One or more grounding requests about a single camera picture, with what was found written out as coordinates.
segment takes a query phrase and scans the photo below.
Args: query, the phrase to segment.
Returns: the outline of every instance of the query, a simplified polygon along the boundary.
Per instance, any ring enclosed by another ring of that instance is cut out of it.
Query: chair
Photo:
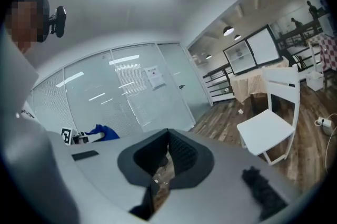
[[[263,77],[268,95],[268,110],[237,125],[241,145],[253,155],[263,154],[269,165],[286,159],[295,136],[300,110],[300,81],[297,65],[292,67],[263,68]],[[290,125],[272,112],[271,94],[295,104],[293,123]],[[271,161],[267,150],[290,137],[285,154]]]

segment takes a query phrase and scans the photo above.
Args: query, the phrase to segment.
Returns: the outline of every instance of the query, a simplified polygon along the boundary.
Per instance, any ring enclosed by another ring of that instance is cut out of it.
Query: whiteboard
[[[267,28],[248,38],[247,41],[252,48],[257,64],[263,64],[280,57]]]

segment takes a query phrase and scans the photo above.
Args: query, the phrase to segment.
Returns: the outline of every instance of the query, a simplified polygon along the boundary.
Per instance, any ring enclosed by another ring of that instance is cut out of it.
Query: white box
[[[312,90],[317,91],[323,88],[324,76],[322,73],[313,71],[306,76],[306,84]]]

